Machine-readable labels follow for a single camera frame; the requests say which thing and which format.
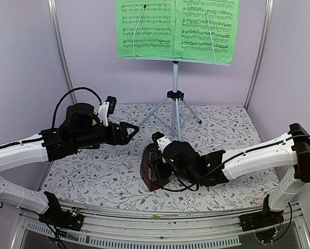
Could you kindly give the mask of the green sheet music page one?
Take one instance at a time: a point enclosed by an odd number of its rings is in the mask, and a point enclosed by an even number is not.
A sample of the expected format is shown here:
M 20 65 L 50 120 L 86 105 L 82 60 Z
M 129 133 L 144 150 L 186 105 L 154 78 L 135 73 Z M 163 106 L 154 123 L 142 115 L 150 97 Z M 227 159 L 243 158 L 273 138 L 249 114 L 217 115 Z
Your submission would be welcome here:
M 173 57 L 175 1 L 116 1 L 120 58 Z

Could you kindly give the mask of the green sheet music stack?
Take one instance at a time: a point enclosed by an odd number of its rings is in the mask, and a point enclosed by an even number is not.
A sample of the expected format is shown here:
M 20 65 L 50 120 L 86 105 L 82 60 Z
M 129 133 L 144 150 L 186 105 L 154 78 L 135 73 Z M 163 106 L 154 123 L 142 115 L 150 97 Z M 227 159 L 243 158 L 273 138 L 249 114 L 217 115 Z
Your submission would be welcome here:
M 231 64 L 240 1 L 176 1 L 175 58 Z

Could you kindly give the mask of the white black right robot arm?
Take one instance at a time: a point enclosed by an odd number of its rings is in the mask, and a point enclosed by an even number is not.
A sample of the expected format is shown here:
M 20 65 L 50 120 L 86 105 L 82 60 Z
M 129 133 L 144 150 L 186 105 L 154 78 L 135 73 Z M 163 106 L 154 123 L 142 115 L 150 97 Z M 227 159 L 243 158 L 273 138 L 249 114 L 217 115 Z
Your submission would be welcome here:
M 210 187 L 249 173 L 288 166 L 279 185 L 264 198 L 263 209 L 239 217 L 243 231 L 282 223 L 287 204 L 310 183 L 310 134 L 298 123 L 262 144 L 203 156 L 188 142 L 171 141 L 160 132 L 154 133 L 152 140 L 143 151 L 140 165 L 141 178 L 150 191 L 163 189 L 172 175 L 192 186 Z

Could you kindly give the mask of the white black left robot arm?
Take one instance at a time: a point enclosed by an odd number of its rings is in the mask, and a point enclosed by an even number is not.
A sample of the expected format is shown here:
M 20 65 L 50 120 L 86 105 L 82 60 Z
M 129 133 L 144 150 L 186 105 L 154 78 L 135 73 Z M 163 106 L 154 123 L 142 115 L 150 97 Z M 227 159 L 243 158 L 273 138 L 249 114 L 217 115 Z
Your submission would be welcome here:
M 126 123 L 112 123 L 114 103 L 104 102 L 95 108 L 78 103 L 66 109 L 65 121 L 58 128 L 50 128 L 25 140 L 0 145 L 0 172 L 26 164 L 53 162 L 75 155 L 82 149 L 97 149 L 101 144 L 126 145 L 139 127 Z M 0 202 L 35 212 L 39 221 L 54 227 L 80 231 L 84 216 L 78 208 L 64 211 L 58 198 L 50 192 L 33 191 L 11 183 L 0 176 Z

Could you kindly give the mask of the white perforated music stand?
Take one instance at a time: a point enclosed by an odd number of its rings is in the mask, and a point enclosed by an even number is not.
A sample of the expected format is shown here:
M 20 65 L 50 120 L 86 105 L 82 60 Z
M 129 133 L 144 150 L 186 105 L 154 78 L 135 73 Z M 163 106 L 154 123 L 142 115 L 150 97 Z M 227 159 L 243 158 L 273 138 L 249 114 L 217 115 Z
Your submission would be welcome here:
M 187 60 L 187 59 L 179 59 L 175 58 L 174 55 L 172 58 L 168 57 L 132 57 L 132 58 L 124 58 L 131 60 L 162 60 L 162 61 L 171 61 L 173 63 L 173 79 L 172 79 L 172 90 L 167 93 L 167 96 L 143 119 L 143 122 L 146 122 L 151 116 L 155 114 L 155 112 L 163 106 L 163 104 L 167 100 L 172 100 L 172 120 L 171 120 L 171 133 L 173 135 L 181 136 L 181 115 L 179 111 L 179 103 L 183 102 L 184 105 L 189 109 L 190 113 L 194 116 L 198 123 L 202 123 L 197 114 L 193 111 L 191 106 L 184 99 L 183 92 L 178 90 L 178 71 L 179 71 L 179 62 L 194 62 L 194 63 L 203 63 L 203 64 L 212 64 L 208 61 L 202 60 Z M 219 66 L 227 66 L 230 64 L 219 64 Z

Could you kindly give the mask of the dark red metronome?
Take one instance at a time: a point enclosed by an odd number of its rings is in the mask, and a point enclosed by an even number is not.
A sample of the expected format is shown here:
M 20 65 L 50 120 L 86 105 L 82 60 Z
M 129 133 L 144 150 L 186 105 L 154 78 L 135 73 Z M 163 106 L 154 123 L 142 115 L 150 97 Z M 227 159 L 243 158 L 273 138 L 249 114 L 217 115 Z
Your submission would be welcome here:
M 154 143 L 146 146 L 142 154 L 140 165 L 140 176 L 149 191 L 156 191 L 169 183 L 169 178 L 165 180 L 158 179 L 151 168 L 151 152 L 154 149 L 157 149 Z

